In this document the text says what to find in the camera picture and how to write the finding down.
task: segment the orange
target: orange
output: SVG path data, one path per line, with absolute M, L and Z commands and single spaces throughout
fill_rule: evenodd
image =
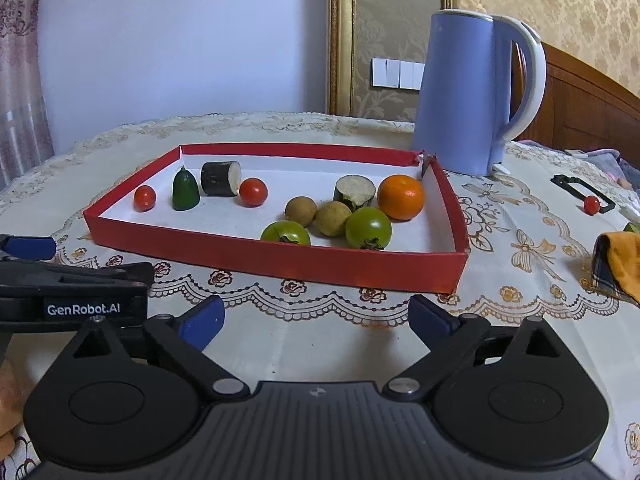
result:
M 410 220 L 424 207 L 422 184 L 406 175 L 391 175 L 378 187 L 378 207 L 395 220 Z

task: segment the light switch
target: light switch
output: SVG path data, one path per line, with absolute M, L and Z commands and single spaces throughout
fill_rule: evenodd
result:
M 424 63 L 414 63 L 414 90 L 419 90 L 422 86 L 422 75 L 424 73 Z
M 371 85 L 386 86 L 386 59 L 371 60 Z
M 386 86 L 389 88 L 399 88 L 400 86 L 400 60 L 386 60 Z
M 400 88 L 414 88 L 414 63 L 411 61 L 400 62 Z

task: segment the gold patterned wallpaper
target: gold patterned wallpaper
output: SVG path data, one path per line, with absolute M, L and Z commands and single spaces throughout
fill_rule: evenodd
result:
M 413 121 L 418 92 L 370 86 L 371 59 L 424 62 L 431 14 L 440 0 L 356 0 L 351 115 Z
M 464 9 L 508 14 L 543 41 L 640 95 L 640 0 L 459 0 Z
M 459 0 L 530 23 L 543 41 L 640 95 L 640 0 Z M 370 86 L 373 57 L 424 62 L 440 0 L 356 0 L 352 115 L 413 121 L 418 92 Z

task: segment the kettle handle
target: kettle handle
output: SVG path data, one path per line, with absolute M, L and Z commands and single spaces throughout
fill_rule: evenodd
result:
M 505 141 L 513 140 L 531 124 L 536 117 L 546 84 L 546 57 L 542 48 L 542 40 L 538 33 L 526 23 L 510 18 L 509 16 L 493 16 L 494 21 L 503 22 L 505 32 L 511 32 L 505 39 L 514 41 L 524 54 L 526 67 L 525 90 L 518 111 L 505 124 L 502 138 Z

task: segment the floral tablecloth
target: floral tablecloth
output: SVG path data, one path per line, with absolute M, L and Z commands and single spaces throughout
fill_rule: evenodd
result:
M 15 235 L 50 235 L 56 259 L 73 266 L 142 260 L 92 243 L 82 210 L 136 168 L 180 143 L 332 142 L 408 148 L 413 125 L 321 114 L 235 114 L 121 126 L 57 156 L 0 194 L 0 224 Z M 466 218 L 471 254 L 455 294 L 433 296 L 452 314 L 494 322 L 544 316 L 609 403 L 610 424 L 596 463 L 612 478 L 640 480 L 640 312 L 590 289 L 590 255 L 601 232 L 621 230 L 617 211 L 588 217 L 550 182 L 583 177 L 617 204 L 628 192 L 583 160 L 510 143 L 511 175 L 449 174 Z M 212 293 L 225 301 L 225 329 L 209 356 L 250 386 L 258 380 L 357 380 L 382 384 L 426 353 L 406 322 L 408 293 L 252 276 L 152 260 L 150 314 L 181 314 Z M 70 334 L 16 335 L 7 356 L 30 387 Z M 37 462 L 19 428 L 0 479 Z

